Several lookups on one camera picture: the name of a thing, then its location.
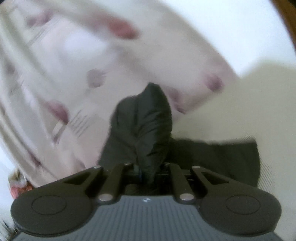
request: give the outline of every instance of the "metal screw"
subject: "metal screw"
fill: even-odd
[[[109,193],[104,193],[99,196],[101,202],[109,202],[113,199],[113,196]]]
[[[182,201],[191,201],[191,200],[194,199],[194,196],[192,194],[190,194],[190,193],[183,193],[183,194],[180,195],[180,199]]]

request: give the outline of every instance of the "black cloth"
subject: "black cloth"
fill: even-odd
[[[257,186],[260,158],[254,140],[208,144],[173,139],[171,131],[168,100],[158,85],[150,83],[141,94],[127,97],[117,105],[99,163],[105,169],[120,163],[135,163],[142,171],[145,184],[153,183],[163,162],[171,162],[182,169],[202,166]]]

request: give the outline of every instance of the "white logo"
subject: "white logo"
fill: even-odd
[[[151,202],[151,199],[150,198],[144,198],[142,201],[143,202]]]

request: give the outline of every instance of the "black garment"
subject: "black garment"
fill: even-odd
[[[207,144],[171,137],[172,117],[167,98],[156,84],[123,99],[111,118],[110,136],[99,161],[105,169],[119,163],[140,166],[145,184],[153,183],[160,165],[182,169],[199,165],[237,181],[257,186],[260,159],[255,141]]]

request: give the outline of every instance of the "gray ribbed surface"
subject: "gray ribbed surface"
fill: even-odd
[[[219,232],[202,220],[197,209],[181,205],[170,196],[123,196],[113,205],[101,206],[79,230],[54,238],[24,233],[14,241],[281,241],[274,233],[242,238]]]

